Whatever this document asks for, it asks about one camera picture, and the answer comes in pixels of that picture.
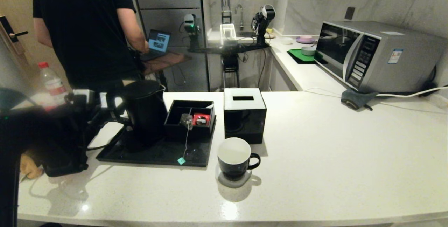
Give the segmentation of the black electric kettle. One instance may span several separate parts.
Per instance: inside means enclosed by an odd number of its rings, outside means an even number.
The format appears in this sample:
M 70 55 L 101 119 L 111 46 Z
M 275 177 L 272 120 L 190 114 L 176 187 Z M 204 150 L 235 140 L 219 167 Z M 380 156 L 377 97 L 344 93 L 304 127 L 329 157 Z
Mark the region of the black electric kettle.
M 131 136 L 127 142 L 130 151 L 148 148 L 165 137 L 168 115 L 163 99 L 165 87 L 156 80 L 141 80 L 125 85 L 121 90 Z

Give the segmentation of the grey tea bag teal tag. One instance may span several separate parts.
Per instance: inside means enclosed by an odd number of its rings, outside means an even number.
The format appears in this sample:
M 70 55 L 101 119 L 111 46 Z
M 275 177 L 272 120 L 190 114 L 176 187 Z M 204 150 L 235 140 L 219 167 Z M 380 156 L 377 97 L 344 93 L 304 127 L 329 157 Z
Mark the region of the grey tea bag teal tag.
M 189 137 L 189 132 L 192 131 L 193 129 L 193 117 L 190 114 L 187 113 L 183 113 L 181 115 L 181 120 L 180 120 L 180 124 L 184 125 L 186 127 L 186 135 L 184 138 L 184 152 L 182 157 L 180 157 L 177 161 L 180 165 L 184 165 L 184 163 L 186 163 L 185 160 L 185 156 L 186 156 L 186 152 L 188 149 L 188 137 Z

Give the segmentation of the clear bottle red cap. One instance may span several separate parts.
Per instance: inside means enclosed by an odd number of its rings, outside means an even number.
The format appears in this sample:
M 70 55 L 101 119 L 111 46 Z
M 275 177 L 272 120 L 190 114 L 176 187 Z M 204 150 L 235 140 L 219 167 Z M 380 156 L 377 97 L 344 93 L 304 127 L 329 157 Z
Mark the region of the clear bottle red cap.
M 66 90 L 61 77 L 49 67 L 49 64 L 46 61 L 38 63 L 38 67 L 40 68 L 40 76 L 43 84 L 53 98 L 54 105 L 59 106 L 65 104 L 65 97 L 67 96 L 68 91 Z

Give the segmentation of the black rectangular serving tray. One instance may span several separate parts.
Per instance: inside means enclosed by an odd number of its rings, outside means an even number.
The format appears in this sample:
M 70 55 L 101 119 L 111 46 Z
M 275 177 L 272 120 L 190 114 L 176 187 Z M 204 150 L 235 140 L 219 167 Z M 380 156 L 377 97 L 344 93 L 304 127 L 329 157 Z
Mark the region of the black rectangular serving tray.
M 96 159 L 108 163 L 207 167 L 216 116 L 212 121 L 211 134 L 203 139 L 193 139 L 190 132 L 187 141 L 162 139 L 137 151 L 130 149 L 131 144 L 137 142 L 133 131 L 124 131 L 119 140 L 105 147 Z

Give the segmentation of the brown wooden stool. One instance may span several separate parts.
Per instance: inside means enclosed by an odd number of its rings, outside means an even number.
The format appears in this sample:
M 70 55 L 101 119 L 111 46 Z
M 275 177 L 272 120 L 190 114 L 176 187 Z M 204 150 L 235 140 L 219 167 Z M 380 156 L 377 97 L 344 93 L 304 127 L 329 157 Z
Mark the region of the brown wooden stool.
M 143 75 L 146 80 L 149 80 L 151 75 L 154 76 L 155 80 L 163 85 L 166 88 L 165 91 L 168 92 L 168 82 L 164 70 L 190 60 L 192 60 L 192 57 L 183 53 L 167 53 L 164 56 L 143 61 Z

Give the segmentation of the black compartment organizer box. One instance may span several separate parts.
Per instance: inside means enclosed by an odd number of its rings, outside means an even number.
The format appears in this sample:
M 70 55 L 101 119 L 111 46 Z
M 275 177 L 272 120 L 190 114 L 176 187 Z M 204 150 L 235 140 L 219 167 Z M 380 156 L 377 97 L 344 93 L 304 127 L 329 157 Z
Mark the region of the black compartment organizer box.
M 188 139 L 199 140 L 212 136 L 215 124 L 215 111 L 206 109 L 213 101 L 193 101 L 193 100 L 174 100 L 168 116 L 164 123 L 168 138 L 181 139 L 186 135 L 186 127 L 180 124 L 182 114 L 194 115 L 196 112 L 210 114 L 210 123 L 208 126 L 194 126 L 192 122 L 192 131 L 189 132 Z

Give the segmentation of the open laptop blue screen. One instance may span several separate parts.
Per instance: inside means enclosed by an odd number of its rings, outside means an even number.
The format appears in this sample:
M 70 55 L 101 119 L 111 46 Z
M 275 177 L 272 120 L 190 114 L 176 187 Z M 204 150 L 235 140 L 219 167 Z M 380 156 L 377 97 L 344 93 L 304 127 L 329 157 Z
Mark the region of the open laptop blue screen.
M 141 61 L 150 61 L 165 56 L 171 35 L 170 32 L 151 29 L 148 37 L 150 51 L 141 56 Z

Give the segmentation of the person in black shirt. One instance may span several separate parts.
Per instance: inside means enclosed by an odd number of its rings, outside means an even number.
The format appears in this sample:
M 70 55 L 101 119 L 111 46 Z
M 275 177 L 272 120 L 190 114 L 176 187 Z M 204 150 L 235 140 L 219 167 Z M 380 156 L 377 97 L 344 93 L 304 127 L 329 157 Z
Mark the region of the person in black shirt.
M 107 92 L 142 80 L 128 46 L 149 53 L 133 0 L 33 0 L 39 43 L 54 50 L 70 87 Z

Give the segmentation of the red sachet packet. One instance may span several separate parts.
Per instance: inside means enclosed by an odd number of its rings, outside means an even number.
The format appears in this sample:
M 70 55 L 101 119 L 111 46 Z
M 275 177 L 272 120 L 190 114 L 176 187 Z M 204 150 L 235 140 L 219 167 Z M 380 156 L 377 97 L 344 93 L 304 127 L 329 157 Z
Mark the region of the red sachet packet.
M 210 114 L 196 112 L 192 116 L 194 126 L 208 126 L 210 123 Z

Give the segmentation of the black teleoperation platform stand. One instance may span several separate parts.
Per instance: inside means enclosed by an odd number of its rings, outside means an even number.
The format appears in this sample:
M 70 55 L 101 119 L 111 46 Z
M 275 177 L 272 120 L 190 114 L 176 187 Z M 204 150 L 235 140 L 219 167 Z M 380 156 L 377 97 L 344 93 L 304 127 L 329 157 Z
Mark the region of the black teleoperation platform stand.
M 237 41 L 231 41 L 228 45 L 222 45 L 220 47 L 213 48 L 200 48 L 196 46 L 190 46 L 188 51 L 190 53 L 204 53 L 204 54 L 218 54 L 221 57 L 222 63 L 222 78 L 224 88 L 226 87 L 226 74 L 234 73 L 236 77 L 236 88 L 240 88 L 240 75 L 239 75 L 239 55 L 247 53 L 249 51 L 264 50 L 269 48 L 270 45 L 264 44 L 253 44 L 253 45 L 243 45 Z

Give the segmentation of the black tissue box white lid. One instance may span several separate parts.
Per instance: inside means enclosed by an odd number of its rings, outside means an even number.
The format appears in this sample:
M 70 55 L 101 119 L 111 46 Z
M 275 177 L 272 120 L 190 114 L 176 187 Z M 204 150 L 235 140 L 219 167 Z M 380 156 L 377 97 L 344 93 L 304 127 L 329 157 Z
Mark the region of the black tissue box white lid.
M 258 88 L 224 90 L 225 137 L 237 137 L 248 144 L 262 144 L 267 106 Z

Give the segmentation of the white round coaster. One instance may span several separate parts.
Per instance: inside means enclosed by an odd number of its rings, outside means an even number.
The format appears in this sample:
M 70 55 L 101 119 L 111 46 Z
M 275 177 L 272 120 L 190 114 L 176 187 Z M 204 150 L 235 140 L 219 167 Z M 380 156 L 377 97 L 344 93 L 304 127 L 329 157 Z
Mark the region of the white round coaster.
M 246 171 L 246 173 L 243 175 L 243 177 L 237 181 L 231 181 L 229 179 L 226 179 L 217 164 L 215 166 L 215 179 L 218 183 L 222 184 L 223 186 L 229 187 L 229 188 L 240 188 L 242 187 L 252 176 L 252 171 Z

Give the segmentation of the chrome kitchen faucet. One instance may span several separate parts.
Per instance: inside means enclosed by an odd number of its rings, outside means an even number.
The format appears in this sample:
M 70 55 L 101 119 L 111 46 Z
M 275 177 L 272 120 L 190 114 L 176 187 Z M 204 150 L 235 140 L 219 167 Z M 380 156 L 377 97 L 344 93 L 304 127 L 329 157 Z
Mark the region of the chrome kitchen faucet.
M 241 4 L 237 4 L 234 10 L 234 13 L 236 15 L 239 14 L 240 16 L 240 21 L 239 21 L 239 29 L 240 31 L 244 30 L 244 8 Z

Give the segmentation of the dark grey folded cloth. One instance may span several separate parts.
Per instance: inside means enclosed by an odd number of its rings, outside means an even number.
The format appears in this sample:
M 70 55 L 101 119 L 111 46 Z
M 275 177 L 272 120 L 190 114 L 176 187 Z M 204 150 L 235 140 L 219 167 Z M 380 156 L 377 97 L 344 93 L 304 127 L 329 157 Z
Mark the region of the dark grey folded cloth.
M 360 108 L 365 108 L 372 111 L 373 109 L 371 108 L 371 106 L 368 105 L 368 103 L 374 98 L 376 98 L 378 94 L 379 93 L 376 92 L 361 93 L 353 89 L 347 89 L 343 91 L 341 94 L 341 103 L 352 110 L 359 110 Z

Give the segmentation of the silver microwave oven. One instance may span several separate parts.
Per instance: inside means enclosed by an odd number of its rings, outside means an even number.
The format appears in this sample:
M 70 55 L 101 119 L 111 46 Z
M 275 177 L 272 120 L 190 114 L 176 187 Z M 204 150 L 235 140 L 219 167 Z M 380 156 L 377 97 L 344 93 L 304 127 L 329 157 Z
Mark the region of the silver microwave oven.
M 358 92 L 421 91 L 448 39 L 376 21 L 325 21 L 315 61 Z

